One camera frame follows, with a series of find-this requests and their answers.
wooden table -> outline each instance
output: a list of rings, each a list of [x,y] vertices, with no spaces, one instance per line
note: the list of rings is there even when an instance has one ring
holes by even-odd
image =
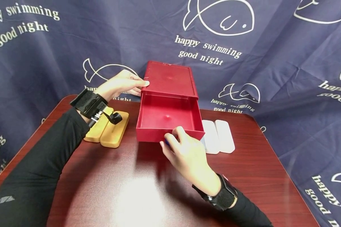
[[[0,175],[0,184],[61,115],[75,96],[64,98]],[[112,100],[130,114],[119,148],[83,141],[56,189],[47,226],[203,227],[233,226],[204,202],[164,157],[158,143],[138,143],[139,103]],[[201,110],[202,119],[229,122],[236,150],[207,155],[253,201],[275,227],[319,226],[252,117]]]

blue object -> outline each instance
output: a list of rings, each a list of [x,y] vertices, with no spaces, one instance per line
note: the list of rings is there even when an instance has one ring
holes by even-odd
[[[123,69],[143,77],[156,60],[191,67],[200,108],[254,117],[319,224],[341,226],[341,0],[17,1],[20,13],[10,2],[0,171],[63,97]]]

red drawer box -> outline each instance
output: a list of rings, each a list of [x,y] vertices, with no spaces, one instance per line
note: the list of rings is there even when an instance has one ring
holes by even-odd
[[[137,140],[164,141],[164,134],[177,126],[202,139],[205,132],[191,68],[149,61],[144,80],[150,85],[142,88]]]

yellow case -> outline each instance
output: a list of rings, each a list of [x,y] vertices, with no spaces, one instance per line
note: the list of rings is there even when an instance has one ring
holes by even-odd
[[[100,143],[107,148],[118,148],[120,146],[121,139],[129,122],[129,114],[127,112],[115,111],[114,113],[119,113],[123,120],[117,125],[111,124],[110,122],[106,125],[100,137]]]
[[[106,107],[104,112],[108,115],[112,114],[114,111],[111,107]],[[90,131],[86,134],[84,141],[99,143],[100,137],[103,134],[103,131],[109,122],[108,118],[102,114],[100,119],[94,124],[94,126],[90,129]]]

black long sleeve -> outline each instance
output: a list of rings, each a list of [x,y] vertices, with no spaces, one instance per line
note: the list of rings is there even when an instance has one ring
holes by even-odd
[[[72,108],[34,145],[0,187],[1,227],[46,226],[63,167],[88,131]]]
[[[273,227],[266,215],[242,192],[237,190],[237,202],[224,212],[239,227]]]

